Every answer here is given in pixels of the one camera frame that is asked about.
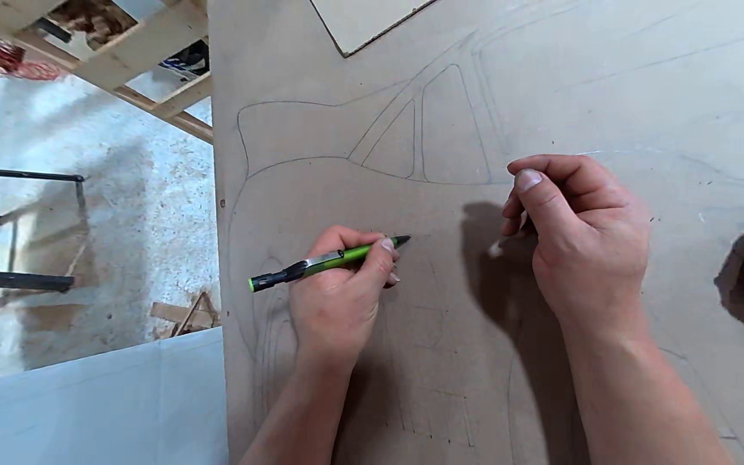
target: wooden plank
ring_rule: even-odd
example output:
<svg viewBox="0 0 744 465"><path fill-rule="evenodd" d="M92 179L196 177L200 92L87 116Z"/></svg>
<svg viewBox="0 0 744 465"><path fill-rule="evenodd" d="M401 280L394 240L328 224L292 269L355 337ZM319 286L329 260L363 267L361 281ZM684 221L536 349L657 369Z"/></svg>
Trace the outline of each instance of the wooden plank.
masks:
<svg viewBox="0 0 744 465"><path fill-rule="evenodd" d="M116 95L120 99L129 102L131 105L134 105L139 109L141 108L147 112L151 112L151 110L157 106L157 102L149 99L145 95L131 89L126 85L117 87L115 90L109 90L109 92Z"/></svg>
<svg viewBox="0 0 744 465"><path fill-rule="evenodd" d="M60 68L68 72L76 68L80 63L79 58L37 36L34 31L19 32L13 37L13 41L20 47L36 51L52 60Z"/></svg>
<svg viewBox="0 0 744 465"><path fill-rule="evenodd" d="M64 2L65 0L0 0L0 37L13 37Z"/></svg>
<svg viewBox="0 0 744 465"><path fill-rule="evenodd" d="M179 305L163 304L162 302L154 302L151 305L151 316L155 316L161 319L167 319L171 322L182 322L185 320L185 315L189 314L191 309L188 307L181 307ZM197 326L199 328L211 328L212 327L212 315L208 312L198 310L191 315L189 324Z"/></svg>
<svg viewBox="0 0 744 465"><path fill-rule="evenodd" d="M195 118L187 112L178 113L165 121L170 122L176 127L188 132L197 139L205 141L206 143L214 143L214 133L212 127L206 124L204 121Z"/></svg>
<svg viewBox="0 0 744 465"><path fill-rule="evenodd" d="M208 33L208 16L190 0L164 8L100 48L74 73L112 90Z"/></svg>
<svg viewBox="0 0 744 465"><path fill-rule="evenodd" d="M212 74L203 74L163 99L151 112L160 118L171 118L211 95L212 88Z"/></svg>

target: left hand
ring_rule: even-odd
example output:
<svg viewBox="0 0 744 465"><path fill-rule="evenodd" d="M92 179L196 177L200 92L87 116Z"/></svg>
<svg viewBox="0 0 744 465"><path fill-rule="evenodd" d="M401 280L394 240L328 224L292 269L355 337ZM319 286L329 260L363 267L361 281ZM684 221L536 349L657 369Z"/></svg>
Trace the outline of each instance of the left hand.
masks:
<svg viewBox="0 0 744 465"><path fill-rule="evenodd" d="M372 242L357 272L333 268L291 285L289 304L298 335L299 366L351 371L372 333L380 291L399 281L392 272L398 252L392 239L380 232L331 226L309 250L307 257L316 257Z"/></svg>

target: right hand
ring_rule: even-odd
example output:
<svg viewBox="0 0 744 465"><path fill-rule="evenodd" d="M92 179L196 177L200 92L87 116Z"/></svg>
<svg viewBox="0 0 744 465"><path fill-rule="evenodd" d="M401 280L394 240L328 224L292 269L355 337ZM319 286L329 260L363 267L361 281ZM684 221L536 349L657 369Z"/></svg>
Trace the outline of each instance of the right hand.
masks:
<svg viewBox="0 0 744 465"><path fill-rule="evenodd" d="M563 330L621 335L642 325L639 294L648 256L642 202L585 155L533 155L510 163L515 178L502 234L538 231L532 267Z"/></svg>

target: fingernail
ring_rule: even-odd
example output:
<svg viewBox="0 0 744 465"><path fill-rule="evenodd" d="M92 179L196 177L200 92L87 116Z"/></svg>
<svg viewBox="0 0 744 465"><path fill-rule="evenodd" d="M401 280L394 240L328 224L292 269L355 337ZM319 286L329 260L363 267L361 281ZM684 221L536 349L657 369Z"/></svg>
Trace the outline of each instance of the fingernail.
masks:
<svg viewBox="0 0 744 465"><path fill-rule="evenodd" d="M389 253L395 253L395 244L392 243L392 239L385 238L384 241L380 243L380 245L384 246L384 248L388 250Z"/></svg>
<svg viewBox="0 0 744 465"><path fill-rule="evenodd" d="M527 192L532 186L542 182L542 173L525 168L516 174L515 185L522 192Z"/></svg>

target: pencil sketch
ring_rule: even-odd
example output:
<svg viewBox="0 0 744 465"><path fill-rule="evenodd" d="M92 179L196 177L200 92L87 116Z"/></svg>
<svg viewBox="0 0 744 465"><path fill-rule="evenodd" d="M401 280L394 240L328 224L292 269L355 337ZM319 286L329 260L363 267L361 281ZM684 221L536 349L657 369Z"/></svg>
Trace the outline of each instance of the pencil sketch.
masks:
<svg viewBox="0 0 744 465"><path fill-rule="evenodd" d="M530 269L535 240L490 253L506 163L568 152L650 204L651 330L744 462L744 323L713 283L744 232L744 152L731 143L744 141L744 94L714 96L744 74L702 77L744 56L744 27L662 39L744 17L741 3L450 0L347 60L308 1L246 3L232 43L260 37L260 56L221 47L233 70L215 69L233 89L215 95L232 129L216 169L233 457L295 359L287 288L250 294L245 280L342 223L413 240L353 375L337 463L588 462L561 333Z"/></svg>

